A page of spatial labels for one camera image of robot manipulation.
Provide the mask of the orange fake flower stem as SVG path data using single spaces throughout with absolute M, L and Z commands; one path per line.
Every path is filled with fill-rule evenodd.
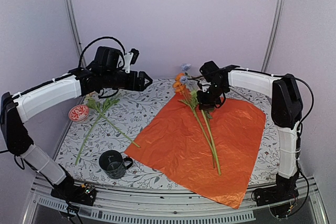
M 205 131 L 204 125 L 201 122 L 200 117 L 198 116 L 196 109 L 198 108 L 198 100 L 197 100 L 197 91 L 196 90 L 191 90 L 188 86 L 188 75 L 186 73 L 179 73 L 176 77 L 175 77 L 175 82 L 173 84 L 173 88 L 175 90 L 175 93 L 181 94 L 184 98 L 179 100 L 180 102 L 182 102 L 183 104 L 187 105 L 194 117 L 196 118 L 200 129 L 203 132 L 203 135 L 209 145 L 209 148 L 211 150 L 212 153 L 212 163 L 213 163 L 213 167 L 215 168 L 218 165 L 218 157 L 217 154 L 215 152 L 214 149 L 214 145 L 212 143 L 212 141 L 210 140 L 208 133 L 210 133 L 209 129 L 208 129 L 208 133 Z

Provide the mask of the blue fake flower stem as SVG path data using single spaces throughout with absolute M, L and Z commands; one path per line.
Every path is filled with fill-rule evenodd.
M 189 63 L 181 64 L 181 73 L 186 73 L 188 75 L 188 79 L 191 77 L 188 74 L 188 71 L 190 70 L 190 68 L 191 68 L 191 64 L 189 64 Z M 211 118 L 211 115 L 209 114 L 208 111 L 200 110 L 199 108 L 196 109 L 196 112 L 197 112 L 199 118 L 201 119 L 201 122 L 203 123 L 205 131 L 207 133 L 208 133 L 208 129 L 209 129 L 210 133 L 208 133 L 208 136 L 209 136 L 210 140 L 212 141 L 212 143 L 214 145 L 215 152 L 217 154 L 217 150 L 216 150 L 216 147 L 215 147 L 215 142 L 214 142 L 211 127 L 210 127 L 210 124 L 209 124 L 209 120 Z M 219 159 L 218 159 L 218 165 L 216 166 L 216 168 L 217 168 L 218 175 L 221 175 L 222 173 L 221 173 L 221 167 L 220 167 L 220 164 L 219 164 Z

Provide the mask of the orange wrapping paper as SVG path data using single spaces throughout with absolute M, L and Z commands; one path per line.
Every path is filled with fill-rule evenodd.
M 175 95 L 136 137 L 126 155 L 161 171 L 177 184 L 220 204 L 242 204 L 258 156 L 265 113 L 249 102 L 227 99 L 209 122 L 221 175 L 191 109 Z

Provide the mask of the cream rose fake stem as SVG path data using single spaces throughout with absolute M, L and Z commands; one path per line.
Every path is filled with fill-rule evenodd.
M 106 119 L 106 112 L 108 112 L 108 110 L 115 104 L 117 104 L 119 102 L 119 98 L 116 97 L 117 95 L 117 91 L 111 95 L 107 95 L 107 96 L 98 96 L 99 99 L 103 99 L 102 102 L 96 101 L 94 98 L 88 98 L 88 101 L 86 103 L 86 106 L 88 108 L 90 108 L 91 110 L 93 110 L 96 114 L 97 114 L 97 118 L 95 119 L 95 121 L 92 123 L 92 126 L 90 127 L 88 133 L 85 134 L 85 138 L 82 142 L 82 145 L 79 149 L 79 152 L 77 154 L 76 157 L 76 161 L 75 161 L 75 165 L 79 164 L 79 161 L 81 159 L 81 154 L 83 152 L 83 149 L 86 145 L 86 142 L 90 136 L 90 134 L 92 133 L 93 129 L 95 128 L 95 126 L 97 125 L 97 123 L 99 122 L 100 119 Z

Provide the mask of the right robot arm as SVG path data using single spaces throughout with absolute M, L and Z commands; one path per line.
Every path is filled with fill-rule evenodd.
M 300 155 L 299 133 L 303 102 L 295 77 L 271 75 L 237 65 L 218 67 L 213 61 L 199 69 L 209 87 L 197 92 L 199 108 L 220 108 L 231 87 L 248 89 L 271 99 L 271 119 L 279 132 L 280 166 L 277 179 L 293 179 L 298 176 L 297 160 Z

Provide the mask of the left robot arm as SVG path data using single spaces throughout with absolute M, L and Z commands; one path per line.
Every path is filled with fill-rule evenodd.
M 143 71 L 107 71 L 103 74 L 78 68 L 47 81 L 28 91 L 5 93 L 1 104 L 1 132 L 7 150 L 58 185 L 58 192 L 67 200 L 78 195 L 78 188 L 66 180 L 65 171 L 38 145 L 60 137 L 65 110 L 80 97 L 104 88 L 144 91 L 153 80 Z

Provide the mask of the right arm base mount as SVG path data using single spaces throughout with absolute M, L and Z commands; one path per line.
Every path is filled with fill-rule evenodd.
M 294 187 L 292 192 L 285 193 L 283 196 L 279 196 L 277 186 L 256 188 L 251 193 L 251 200 L 254 201 L 258 207 L 269 206 L 271 215 L 276 219 L 288 219 L 298 213 L 308 200 L 310 184 L 307 178 L 305 178 L 305 183 L 307 190 L 304 200 L 301 203 L 299 202 L 297 187 Z

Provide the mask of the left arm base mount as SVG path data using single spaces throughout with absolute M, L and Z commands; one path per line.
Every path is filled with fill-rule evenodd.
M 75 185 L 72 177 L 66 177 L 59 185 L 54 184 L 51 196 L 68 202 L 93 206 L 97 191 L 91 184 Z

